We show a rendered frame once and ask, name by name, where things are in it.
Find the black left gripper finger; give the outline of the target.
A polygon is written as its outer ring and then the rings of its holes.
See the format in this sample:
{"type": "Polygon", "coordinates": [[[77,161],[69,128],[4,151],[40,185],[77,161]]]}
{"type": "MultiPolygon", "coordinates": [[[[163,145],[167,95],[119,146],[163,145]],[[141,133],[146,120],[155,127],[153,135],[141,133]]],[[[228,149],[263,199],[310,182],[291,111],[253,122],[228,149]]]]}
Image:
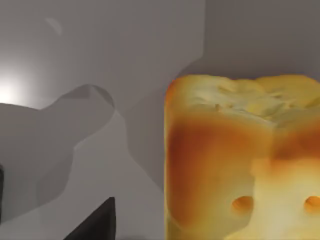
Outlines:
{"type": "Polygon", "coordinates": [[[116,201],[109,197],[63,240],[116,240],[116,201]]]}

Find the golden brown bread loaf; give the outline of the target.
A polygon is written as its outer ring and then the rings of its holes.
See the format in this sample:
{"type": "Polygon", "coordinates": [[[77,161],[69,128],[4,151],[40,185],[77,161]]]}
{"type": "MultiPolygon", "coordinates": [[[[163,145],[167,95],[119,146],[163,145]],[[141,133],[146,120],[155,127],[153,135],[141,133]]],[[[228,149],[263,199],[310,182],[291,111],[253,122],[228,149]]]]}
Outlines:
{"type": "Polygon", "coordinates": [[[176,78],[164,151],[165,240],[320,240],[320,82],[176,78]]]}

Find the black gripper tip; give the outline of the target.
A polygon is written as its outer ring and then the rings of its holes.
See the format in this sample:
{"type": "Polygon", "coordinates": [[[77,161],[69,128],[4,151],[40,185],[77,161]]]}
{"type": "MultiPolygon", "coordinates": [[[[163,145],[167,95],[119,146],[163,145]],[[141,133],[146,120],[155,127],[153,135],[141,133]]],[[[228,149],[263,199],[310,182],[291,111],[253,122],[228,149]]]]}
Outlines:
{"type": "Polygon", "coordinates": [[[4,168],[0,164],[0,223],[2,221],[2,201],[3,201],[3,194],[4,194],[4,180],[5,180],[4,168]]]}

